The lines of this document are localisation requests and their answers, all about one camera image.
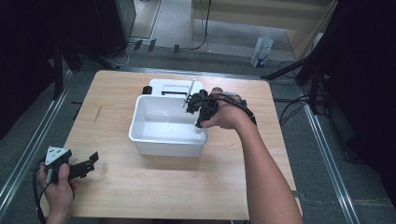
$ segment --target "person's right hand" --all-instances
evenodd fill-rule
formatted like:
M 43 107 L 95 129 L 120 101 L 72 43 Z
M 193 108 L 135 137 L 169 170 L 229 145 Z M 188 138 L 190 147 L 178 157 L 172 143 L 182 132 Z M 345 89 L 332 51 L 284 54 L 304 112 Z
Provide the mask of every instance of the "person's right hand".
M 222 98 L 223 96 L 216 96 L 222 93 L 219 87 L 213 88 L 210 95 Z M 230 105 L 226 102 L 219 101 L 218 112 L 210 120 L 204 120 L 201 125 L 205 128 L 220 126 L 223 129 L 241 129 L 245 124 L 251 123 L 248 115 L 240 108 Z
M 44 195 L 49 202 L 49 218 L 47 223 L 68 223 L 72 214 L 73 189 L 77 188 L 75 182 L 69 182 L 69 165 L 62 164 L 58 179 L 58 184 L 49 184 Z M 38 178 L 42 188 L 46 187 L 47 171 L 44 164 L 41 164 Z

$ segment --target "black curtain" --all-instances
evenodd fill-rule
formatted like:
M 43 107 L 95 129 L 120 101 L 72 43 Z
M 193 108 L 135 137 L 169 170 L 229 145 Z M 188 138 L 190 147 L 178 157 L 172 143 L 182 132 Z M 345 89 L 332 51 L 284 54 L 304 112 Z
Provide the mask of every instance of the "black curtain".
M 50 1 L 0 3 L 0 138 L 53 80 Z
M 347 145 L 396 204 L 396 2 L 340 4 L 350 10 L 321 57 L 325 86 L 356 133 Z

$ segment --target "person's left hand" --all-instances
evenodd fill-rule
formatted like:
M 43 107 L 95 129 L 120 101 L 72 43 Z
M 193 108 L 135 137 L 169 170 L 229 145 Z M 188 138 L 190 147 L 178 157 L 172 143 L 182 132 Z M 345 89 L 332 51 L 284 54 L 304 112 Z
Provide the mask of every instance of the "person's left hand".
M 58 184 L 50 183 L 45 189 L 44 195 L 49 202 L 49 217 L 47 223 L 68 223 L 72 215 L 72 204 L 73 204 L 73 189 L 77 187 L 75 182 L 69 182 L 69 165 L 62 164 L 58 173 Z M 47 171 L 45 165 L 40 165 L 40 171 L 38 174 L 42 188 L 45 188 Z

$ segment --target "white container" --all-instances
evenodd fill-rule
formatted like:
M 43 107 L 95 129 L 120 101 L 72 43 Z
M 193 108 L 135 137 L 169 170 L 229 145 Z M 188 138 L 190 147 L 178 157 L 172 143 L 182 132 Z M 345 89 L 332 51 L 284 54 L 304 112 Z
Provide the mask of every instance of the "white container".
M 199 113 L 186 113 L 182 98 L 141 95 L 137 98 L 129 137 L 143 155 L 198 157 L 207 130 L 196 133 Z

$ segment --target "black stand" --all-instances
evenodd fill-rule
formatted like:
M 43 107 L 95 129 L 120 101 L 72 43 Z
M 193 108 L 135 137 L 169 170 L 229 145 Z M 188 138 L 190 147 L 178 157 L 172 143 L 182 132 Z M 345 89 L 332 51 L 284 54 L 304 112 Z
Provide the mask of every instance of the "black stand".
M 326 54 L 325 52 L 329 50 L 329 45 L 334 40 L 334 37 L 338 35 L 338 27 L 343 21 L 345 15 L 348 13 L 350 7 L 353 4 L 349 4 L 345 6 L 344 1 L 339 1 L 337 7 L 334 10 L 330 23 L 327 27 L 326 32 L 323 34 L 323 37 L 319 40 L 315 49 L 305 58 L 302 58 L 300 61 L 293 63 L 273 74 L 268 76 L 261 76 L 262 79 L 274 79 L 280 76 L 285 75 L 286 73 L 297 69 L 302 66 L 301 71 L 296 77 L 296 83 L 299 86 L 304 85 L 311 77 L 311 92 L 309 92 L 309 105 L 314 114 L 317 114 L 318 111 L 315 109 L 316 107 L 316 98 L 318 95 L 318 84 L 320 79 L 323 78 L 323 74 L 321 71 L 321 63 L 323 61 L 323 57 Z
M 119 69 L 119 67 L 113 66 L 111 63 L 103 60 L 99 56 L 91 53 L 89 50 L 85 49 L 78 43 L 71 41 L 69 39 L 64 38 L 66 35 L 63 34 L 63 30 L 61 27 L 60 18 L 62 2 L 56 1 L 53 5 L 55 10 L 53 23 L 53 30 L 55 32 L 55 48 L 54 48 L 54 79 L 55 79 L 55 93 L 53 95 L 53 99 L 57 99 L 64 89 L 64 69 L 62 63 L 62 57 L 64 56 L 64 60 L 71 70 L 78 70 L 82 66 L 82 62 L 78 57 L 77 52 L 83 53 L 88 57 L 92 58 L 94 61 L 101 64 L 103 67 L 108 69 Z
M 94 61 L 101 64 L 104 68 L 108 69 L 119 69 L 118 66 L 113 66 L 111 63 L 103 60 L 99 56 L 91 53 L 89 50 L 84 49 L 79 44 L 70 41 L 59 39 L 56 42 L 54 51 L 54 72 L 55 72 L 55 93 L 53 99 L 57 99 L 59 94 L 64 89 L 64 70 L 62 63 L 62 56 L 71 70 L 78 70 L 82 66 L 82 62 L 79 59 L 77 52 L 83 53 Z

